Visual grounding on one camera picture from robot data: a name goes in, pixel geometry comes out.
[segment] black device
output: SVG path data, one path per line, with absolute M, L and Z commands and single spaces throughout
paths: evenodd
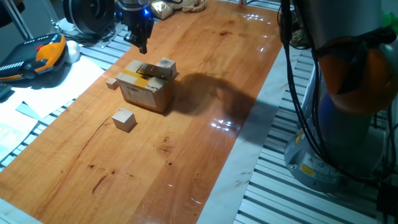
M 124 40 L 139 48 L 140 53 L 147 53 L 147 39 L 150 38 L 154 20 L 146 5 L 140 1 L 118 1 L 116 9 L 122 14 L 122 23 L 127 25 L 130 34 Z
M 49 34 L 17 45 L 0 63 L 0 81 L 32 79 L 37 74 L 58 70 L 65 62 L 66 40 Z
M 114 0 L 64 0 L 63 12 L 86 35 L 99 36 L 113 24 Z
M 0 82 L 0 99 L 11 91 L 11 85 Z

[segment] cardboard box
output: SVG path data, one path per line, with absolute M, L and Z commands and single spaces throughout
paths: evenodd
M 163 112 L 174 99 L 174 79 L 169 68 L 133 60 L 116 79 L 124 100 L 139 106 Z

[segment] warning label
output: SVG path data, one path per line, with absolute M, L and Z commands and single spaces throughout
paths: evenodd
M 305 153 L 300 170 L 305 174 L 322 182 L 332 183 L 337 182 L 339 173 L 329 169 L 322 160 Z

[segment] yellow tape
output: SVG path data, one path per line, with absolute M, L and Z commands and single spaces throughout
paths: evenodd
M 142 87 L 142 88 L 145 88 L 147 86 L 149 80 L 150 80 L 150 78 L 149 79 L 145 79 L 145 78 L 142 77 L 141 74 L 138 74 L 136 72 L 132 72 L 132 71 L 127 70 L 127 69 L 124 69 L 123 73 L 126 74 L 126 75 L 130 75 L 132 77 L 137 78 L 137 80 L 134 82 L 134 85 Z
M 298 136 L 297 136 L 297 138 L 296 138 L 296 143 L 295 143 L 295 145 L 298 145 L 298 144 L 299 144 L 300 138 L 301 138 L 301 135 L 302 135 L 302 134 L 303 134 L 303 131 L 300 130 L 300 133 L 298 134 Z

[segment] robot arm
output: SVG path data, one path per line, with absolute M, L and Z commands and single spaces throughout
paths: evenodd
M 127 25 L 129 34 L 124 40 L 147 53 L 147 39 L 150 38 L 154 20 L 148 10 L 149 0 L 119 0 L 117 11 L 122 14 L 122 23 Z
M 392 173 L 396 164 L 391 109 L 387 115 L 391 150 L 383 152 L 382 146 L 377 147 L 377 154 L 385 162 L 383 169 L 373 174 L 378 162 L 354 159 L 346 162 L 345 158 L 371 154 L 364 145 L 371 116 L 389 107 L 398 92 L 397 36 L 390 27 L 381 28 L 381 0 L 366 1 L 366 4 L 361 0 L 293 0 L 298 20 L 310 42 L 315 64 L 310 118 L 304 116 L 297 98 L 289 60 L 292 38 L 290 1 L 282 0 L 281 3 L 280 38 L 287 57 L 289 89 L 307 142 L 306 146 L 293 144 L 287 147 L 286 163 L 299 158 L 296 155 L 304 155 L 304 150 L 343 176 L 361 183 L 379 184 Z M 319 104 L 321 72 L 328 93 L 323 98 L 326 100 Z M 361 167 L 366 166 L 372 169 L 364 173 Z M 309 182 L 305 178 L 301 179 L 307 186 L 324 192 L 336 187 L 315 186 L 312 185 L 314 179 Z

